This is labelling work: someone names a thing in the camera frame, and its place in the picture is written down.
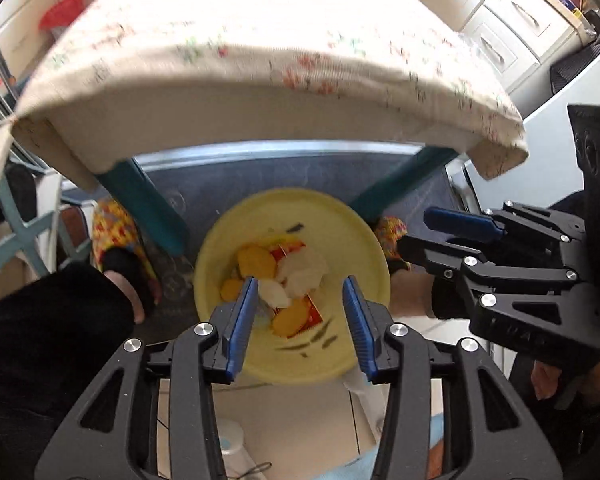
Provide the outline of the person right hand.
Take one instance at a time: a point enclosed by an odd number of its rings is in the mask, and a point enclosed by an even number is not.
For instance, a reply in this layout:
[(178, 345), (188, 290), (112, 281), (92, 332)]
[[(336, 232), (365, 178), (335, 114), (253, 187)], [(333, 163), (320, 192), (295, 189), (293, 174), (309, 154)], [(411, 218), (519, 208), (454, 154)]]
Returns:
[[(531, 372), (531, 383), (538, 400), (547, 400), (558, 390), (559, 379), (564, 372), (557, 367), (535, 362)], [(600, 402), (600, 362), (586, 373), (572, 373), (577, 388), (588, 400)]]

